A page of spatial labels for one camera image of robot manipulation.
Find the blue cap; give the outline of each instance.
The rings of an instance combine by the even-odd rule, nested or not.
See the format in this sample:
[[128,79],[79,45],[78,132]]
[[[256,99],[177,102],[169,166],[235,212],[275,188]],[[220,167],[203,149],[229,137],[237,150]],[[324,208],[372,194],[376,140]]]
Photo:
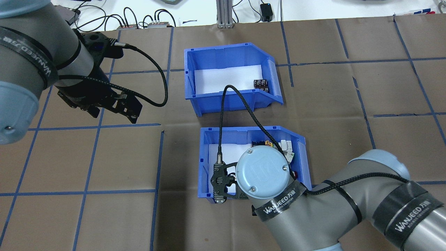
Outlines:
[[51,3],[50,0],[0,0],[0,18],[33,12]]
[[270,199],[288,185],[288,168],[288,162],[278,150],[270,146],[255,146],[242,154],[235,167],[235,176],[248,196]]
[[0,145],[22,139],[38,107],[39,100],[28,89],[0,81]]

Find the black wire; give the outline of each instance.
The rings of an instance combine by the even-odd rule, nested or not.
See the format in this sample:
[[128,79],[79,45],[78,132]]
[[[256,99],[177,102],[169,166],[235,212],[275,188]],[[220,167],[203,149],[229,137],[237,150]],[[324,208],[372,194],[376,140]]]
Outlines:
[[[77,25],[76,25],[76,29],[78,29],[78,30],[80,30],[80,31],[82,31],[82,32],[91,32],[91,31],[94,31],[94,30],[96,30],[96,29],[99,29],[99,28],[102,26],[102,24],[105,23],[105,18],[106,18],[106,17],[108,17],[108,16],[98,17],[98,18],[96,18],[96,19],[91,20],[90,22],[87,22],[87,23],[81,25],[81,26],[77,26]],[[101,19],[101,18],[104,18],[104,20],[102,21],[101,25],[99,25],[98,27],[96,27],[96,28],[94,28],[94,29],[91,29],[91,30],[81,30],[81,29],[80,29],[80,28],[82,28],[82,27],[85,26],[85,25],[88,25],[88,24],[90,24],[90,23],[92,23],[92,22],[94,22],[94,21],[98,21],[98,20]]]
[[251,4],[251,0],[248,0],[248,2],[249,2],[249,6],[251,6],[251,9],[253,11],[255,11],[257,14],[259,14],[259,16],[260,16],[260,19],[256,23],[260,22],[260,20],[262,20],[262,15],[260,15],[260,13],[258,11],[256,11],[256,9],[254,9],[254,7]]
[[167,11],[166,9],[157,9],[156,11],[155,11],[155,13],[153,14],[153,18],[155,18],[155,21],[157,20],[157,12],[158,11],[161,11],[161,10],[165,10],[165,11]]
[[115,15],[117,15],[117,14],[112,14],[112,15],[110,15],[110,16],[107,17],[107,19],[105,20],[105,24],[104,24],[104,31],[107,31],[107,22],[108,22],[108,19],[109,19],[110,17],[114,17],[116,20],[118,20],[118,22],[119,22],[119,26],[122,28],[122,23],[121,23],[121,21],[119,20],[119,18],[115,17]]
[[81,4],[74,10],[74,12],[76,12],[77,10],[79,10],[79,8],[82,7],[82,5],[84,5],[84,3],[86,3],[86,2],[91,2],[91,0],[84,1],[83,3],[81,3]]
[[392,178],[398,181],[401,181],[403,183],[407,183],[409,182],[409,180],[406,180],[405,178],[398,176],[398,175],[394,175],[394,174],[390,174],[390,173],[386,173],[386,172],[371,172],[371,173],[365,173],[365,174],[361,174],[343,181],[340,181],[338,183],[335,183],[331,186],[328,186],[326,188],[322,188],[318,191],[310,191],[310,190],[306,190],[304,192],[304,194],[308,194],[308,195],[319,195],[319,194],[323,194],[325,192],[331,191],[333,189],[345,186],[347,184],[350,184],[352,182],[358,181],[358,180],[362,180],[362,179],[366,179],[366,178],[371,178],[371,177],[386,177],[386,178]]
[[240,0],[240,2],[238,2],[236,5],[233,5],[233,7],[239,5],[243,0]]
[[150,17],[150,20],[152,20],[152,23],[153,23],[153,18],[152,18],[152,16],[151,16],[151,15],[145,15],[145,17],[142,19],[143,24],[145,23],[145,19],[146,19],[147,17]]
[[237,23],[238,23],[239,22],[239,16],[237,16],[237,13],[235,12],[234,7],[232,7],[232,11],[234,12],[235,17],[237,18]]
[[[76,22],[74,22],[74,25],[76,26],[76,29],[78,29],[78,30],[80,30],[80,31],[82,31],[82,32],[91,32],[91,31],[93,31],[93,30],[95,30],[95,29],[99,29],[104,23],[105,23],[105,18],[107,17],[107,13],[105,12],[105,10],[104,9],[102,9],[101,7],[98,7],[98,6],[94,6],[94,5],[81,5],[81,6],[79,6],[78,8],[80,8],[80,7],[95,7],[95,8],[98,8],[98,9],[100,9],[100,10],[102,10],[102,12],[104,12],[104,16],[103,17],[98,17],[98,18],[96,18],[96,19],[93,19],[93,20],[91,20],[91,21],[89,21],[89,22],[87,22],[87,23],[85,23],[85,24],[83,24],[83,25],[81,25],[81,26],[78,26],[78,23],[76,23]],[[101,19],[101,18],[104,18],[104,20],[102,20],[102,23],[98,26],[98,27],[96,27],[96,28],[94,28],[94,29],[92,29],[92,30],[89,30],[89,31],[85,31],[85,30],[81,30],[80,28],[81,27],[83,27],[83,26],[85,26],[85,25],[87,25],[87,24],[90,24],[90,23],[92,23],[92,22],[94,22],[94,21],[96,21],[96,20],[99,20],[99,19]]]
[[147,28],[147,27],[149,26],[149,24],[146,23],[146,22],[138,22],[138,24],[139,24],[143,29],[145,29],[145,28]]
[[122,18],[121,15],[119,15],[119,14],[111,14],[110,16],[118,16],[118,17],[121,19],[122,24],[123,24],[123,25],[125,24],[125,20]]
[[227,85],[225,86],[224,90],[223,90],[223,96],[222,96],[222,104],[221,104],[221,111],[220,111],[220,127],[219,127],[219,146],[218,146],[218,155],[222,154],[222,130],[223,130],[223,113],[224,113],[224,99],[226,96],[226,91],[228,90],[228,88],[233,89],[237,95],[239,96],[239,98],[242,100],[243,104],[246,107],[246,110],[248,110],[249,115],[251,115],[252,120],[256,123],[256,125],[260,128],[260,130],[262,130],[262,132],[271,140],[271,142],[277,147],[277,149],[279,150],[279,152],[283,155],[283,151],[282,148],[280,147],[279,143],[272,137],[272,135],[260,124],[260,122],[257,120],[256,116],[254,115],[254,113],[252,112],[251,108],[249,107],[248,103],[246,102],[245,98],[243,97],[243,95],[239,92],[239,90],[237,90],[237,88],[235,88],[232,85]]
[[166,78],[165,78],[165,76],[164,76],[164,72],[163,72],[163,70],[161,69],[161,67],[158,65],[158,63],[157,63],[153,58],[151,58],[149,55],[147,55],[147,53],[145,53],[145,52],[143,52],[142,50],[136,48],[135,46],[132,46],[132,45],[126,45],[126,46],[124,46],[124,48],[125,48],[125,49],[134,50],[134,51],[136,51],[136,52],[141,53],[141,54],[142,54],[143,56],[145,56],[148,60],[150,60],[150,61],[155,65],[155,67],[158,69],[158,71],[159,71],[160,74],[161,74],[161,78],[163,79],[163,85],[164,85],[164,94],[165,94],[165,95],[164,95],[164,101],[163,101],[162,103],[160,103],[160,104],[159,104],[159,103],[155,103],[154,101],[152,101],[152,100],[149,99],[148,97],[146,97],[146,96],[144,96],[144,95],[142,95],[142,94],[140,94],[140,93],[138,93],[138,92],[136,92],[136,91],[132,91],[132,90],[130,90],[130,89],[121,87],[121,86],[119,86],[119,85],[112,84],[112,83],[109,83],[109,82],[105,82],[105,81],[102,81],[102,80],[99,80],[99,79],[95,79],[95,78],[87,77],[87,76],[81,76],[81,75],[60,75],[60,76],[59,76],[59,79],[79,79],[79,80],[95,81],[95,82],[97,82],[97,83],[101,83],[101,84],[110,86],[111,88],[114,88],[114,89],[117,89],[117,90],[120,90],[120,91],[123,91],[123,92],[127,92],[127,93],[130,93],[130,94],[133,94],[134,96],[141,98],[142,100],[146,101],[147,103],[149,103],[149,104],[151,104],[151,105],[153,105],[153,106],[156,106],[156,107],[163,107],[163,106],[165,106],[165,104],[167,103],[167,99],[168,99],[167,82],[166,82]]
[[280,0],[280,22],[283,21],[283,8],[282,8],[282,0]]
[[125,23],[127,24],[127,27],[128,27],[128,21],[127,21],[127,17],[125,16],[125,10],[126,10],[126,9],[129,9],[129,10],[132,12],[133,17],[135,18],[136,28],[138,28],[138,20],[136,19],[136,15],[135,15],[135,13],[134,13],[133,10],[130,9],[129,7],[125,7],[125,8],[124,8],[124,19],[125,19]]
[[158,15],[157,15],[158,21],[160,20],[160,14],[163,12],[166,12],[167,14],[170,15],[170,17],[172,18],[172,21],[173,21],[173,25],[176,27],[177,24],[175,23],[175,18],[173,18],[172,14],[170,14],[170,12],[168,12],[167,10],[161,10],[160,12],[158,12]]

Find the power adapter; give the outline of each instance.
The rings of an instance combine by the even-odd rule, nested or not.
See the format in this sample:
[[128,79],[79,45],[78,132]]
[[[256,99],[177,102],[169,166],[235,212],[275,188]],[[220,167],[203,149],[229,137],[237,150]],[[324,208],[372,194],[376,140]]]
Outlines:
[[270,22],[273,20],[273,9],[271,4],[261,4],[260,12],[262,13],[262,22]]

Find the white paper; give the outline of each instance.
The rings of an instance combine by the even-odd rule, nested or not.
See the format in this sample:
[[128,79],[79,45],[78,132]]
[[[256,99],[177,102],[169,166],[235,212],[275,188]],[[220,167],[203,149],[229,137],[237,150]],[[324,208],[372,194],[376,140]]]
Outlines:
[[239,91],[254,89],[254,80],[263,79],[262,66],[195,70],[195,94],[222,92],[228,84]]

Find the blue storage bin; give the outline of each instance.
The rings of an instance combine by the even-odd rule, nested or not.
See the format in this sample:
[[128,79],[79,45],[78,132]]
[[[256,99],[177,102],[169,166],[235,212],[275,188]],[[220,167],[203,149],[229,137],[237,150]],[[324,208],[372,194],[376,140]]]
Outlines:
[[[305,138],[281,126],[265,126],[265,129],[278,142],[290,140],[294,158],[291,162],[291,170],[297,172],[297,179],[308,189],[311,189],[310,171],[305,147]],[[223,127],[222,144],[251,144],[255,141],[269,140],[257,126],[252,127]],[[219,128],[204,127],[200,130],[200,159],[198,160],[198,197],[207,198],[213,203],[213,190],[210,178],[213,175],[214,163],[209,163],[209,145],[219,143]]]
[[[274,58],[252,43],[213,46],[184,50],[185,97],[190,100],[198,117],[203,113],[221,110],[223,90],[215,93],[196,94],[195,70],[224,69],[229,67],[261,65],[263,79],[268,81],[269,93],[259,89],[241,90],[249,107],[264,108],[276,101],[283,105]],[[237,94],[228,89],[225,111],[243,110]]]

